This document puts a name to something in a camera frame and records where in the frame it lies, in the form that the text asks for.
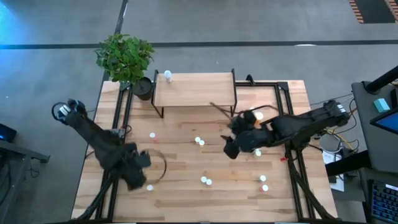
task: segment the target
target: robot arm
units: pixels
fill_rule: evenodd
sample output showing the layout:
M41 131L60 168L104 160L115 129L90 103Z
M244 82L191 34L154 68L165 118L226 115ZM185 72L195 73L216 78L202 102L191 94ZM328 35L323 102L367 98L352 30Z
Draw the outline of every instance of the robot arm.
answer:
M327 127L346 125L349 119L343 106L331 100L321 108L298 116L284 114L271 118L261 123L258 129L254 127L256 118L253 110L243 111L232 118L228 127L236 136L235 139L222 136L226 140L224 152L231 159L235 159L240 151L252 152L259 147L274 147L285 143L292 149L304 148L314 134Z
M63 124L72 127L93 149L99 164L104 170L113 170L124 179L133 190L142 187L146 177L142 168L150 166L147 151L138 153L136 143L124 143L124 132L103 130L87 117L85 106L77 100L68 103L57 103L62 106L53 117Z

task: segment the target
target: gray floor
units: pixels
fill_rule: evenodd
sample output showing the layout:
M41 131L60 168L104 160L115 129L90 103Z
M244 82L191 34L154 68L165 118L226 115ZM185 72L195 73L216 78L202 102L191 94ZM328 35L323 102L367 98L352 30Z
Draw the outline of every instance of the gray floor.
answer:
M120 7L121 0L2 1L0 44L97 43L114 32ZM127 7L122 32L151 42L398 37L395 24L358 24L346 0L136 0ZM237 79L250 73L263 80L305 80L310 102L316 103L350 93L352 82L380 76L397 65L397 56L398 45L156 49L146 75L152 78L155 69L235 68ZM0 62L0 123L18 130L17 144L51 155L48 164L33 164L40 175L27 175L11 222L68 220L86 143L54 121L50 107L77 98L94 108L103 72L93 49L0 50ZM344 137L358 138L366 149L360 125ZM339 216L361 220L358 206L343 201L361 200L355 180L348 189L334 193Z

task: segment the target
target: black metal frame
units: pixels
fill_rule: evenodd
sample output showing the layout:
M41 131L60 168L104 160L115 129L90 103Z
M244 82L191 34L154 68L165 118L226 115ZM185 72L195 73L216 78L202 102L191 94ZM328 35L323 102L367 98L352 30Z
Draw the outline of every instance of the black metal frame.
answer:
M290 98L289 86L288 86L287 82L255 82L251 75L248 75L246 77L246 81L248 81L248 82L236 82L234 79L234 89L235 89L234 94L235 94L235 96L236 96L236 87L241 87L241 86L246 86L246 87L269 86L269 87L273 87L275 90L275 97L276 97L279 114L280 115L284 114L282 98L280 95L281 90L283 90L285 93L288 114L294 113L292 101ZM130 87L130 86L129 85L121 86L121 88L120 88L119 95L118 95L118 101L116 103L114 119L113 119L113 128L117 128L117 126L118 126L123 93L126 89L128 89L128 87ZM126 110L125 110L124 119L123 119L123 126L128 124L131 102L132 102L132 91L131 91L131 88L129 88L129 95L128 95L127 103L126 103ZM292 150L288 145L285 145L285 150L286 150L286 155L287 155L288 159L293 159ZM305 171L305 164L304 164L304 159L303 159L303 155L302 155L301 151L297 151L297 161L298 161L298 166L300 167L300 176L302 177L305 184L308 185L307 173ZM297 212L297 222L299 222L299 223L303 223L303 222L304 223L320 223L320 224L328 224L328 223L347 223L347 224L349 224L349 223L352 223L352 222L344 222L341 220L316 219L313 205L311 204L311 202L309 201L307 196L305 196L305 199L306 199L306 203L307 203L309 218L303 217L303 211L302 211L300 195L299 195L299 188L297 186L296 180L292 176L290 169L289 169L289 174L290 174L290 181L292 183L294 204L295 204L295 208L296 208L296 212ZM103 187L103 185L106 183L106 181L109 178L110 178L109 172L105 170L104 174L103 174L103 183L102 183L101 188ZM106 218L102 218L102 211L103 211L103 198L102 198L102 200L100 201L98 208L96 210L96 215L95 215L94 220L71 220L70 222L72 222L72 223L112 223L113 215L114 215L114 208L115 208L115 204L116 204L116 196L117 196L117 192L118 192L118 182L119 182L119 178L117 178L112 184L111 198L109 200L109 209L108 209Z
M235 97L235 102L233 106L230 106L230 110L231 110L231 117L234 116L235 114L235 110L236 110L236 105L238 104L238 99L236 97L236 82L235 82L235 69L232 68L231 70L232 73L232 79L233 79L233 85L234 85L234 97ZM151 105L155 108L156 113L160 116L160 118L164 118L164 107L162 107L162 112L160 113L159 110L157 109L157 107L154 104L154 99L156 97L155 92L156 92L156 81L157 81L157 75L159 74L158 70L155 70L155 74L154 74L154 82L153 82L153 87L152 87L152 99L150 99L150 103Z
M50 156L2 140L0 140L0 153L2 154L0 170L5 170L3 169L3 167L6 163L10 164L10 161L15 160L20 161L21 163L19 164L19 162L13 162L13 164L10 165L10 168L12 167L12 170L14 170L14 172L11 172L11 170L9 170L11 186L9 186L10 189L4 196L5 198L2 203L2 210L0 214L0 223L4 223L6 221L9 210L15 204L18 192L25 177L25 173L30 165L30 161L32 159L37 159L41 163L48 163Z

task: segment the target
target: white ball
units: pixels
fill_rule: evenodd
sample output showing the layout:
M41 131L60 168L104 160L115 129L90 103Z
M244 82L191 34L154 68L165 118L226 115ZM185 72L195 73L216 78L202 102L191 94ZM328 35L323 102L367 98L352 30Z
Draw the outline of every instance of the white ball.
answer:
M268 191L268 186L266 185L266 184L264 184L262 187L261 187L261 189L263 190L263 191Z
M261 175L261 176L260 176L260 180L261 180L262 182L264 182L264 181L266 181L266 180L267 180L267 177L266 177L266 176L264 176L264 175Z
M255 112L254 115L255 115L256 119L259 121L264 118L264 115L262 115L261 112Z
M148 190L148 191L153 191L153 189L154 189L154 186L152 186L152 184L149 184L149 185L147 186L147 190Z
M260 151L259 149L256 149L256 150L254 151L254 155L256 155L256 156L261 156L261 151Z

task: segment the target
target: black desk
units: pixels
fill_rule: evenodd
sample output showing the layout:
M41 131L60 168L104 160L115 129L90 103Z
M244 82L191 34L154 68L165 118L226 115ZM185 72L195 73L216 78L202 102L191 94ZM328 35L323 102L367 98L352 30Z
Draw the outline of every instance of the black desk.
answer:
M362 167L381 172L398 173L398 135L369 123L371 119L380 115L373 101L384 98L391 106L390 91L395 87L392 85L385 86L377 95L367 93L362 83L353 83L351 87L368 150L338 162L327 164L328 175L338 175Z
M8 188L8 182L6 180L6 174L3 170L0 170L3 172L3 174L0 175L0 180L6 180L7 182L5 183L6 187L0 189L0 198L3 198L4 195L6 196L3 203L0 205L0 224L3 224L6 223L7 214L12 209L16 201L18 191L21 187L22 181L24 180L26 171L28 170L30 160L38 159L42 163L47 163L50 156L19 147L16 144L6 141L0 141L0 151L7 154L6 163L9 163L11 171L11 188L7 192L6 189ZM8 165L5 165L3 169L8 170Z

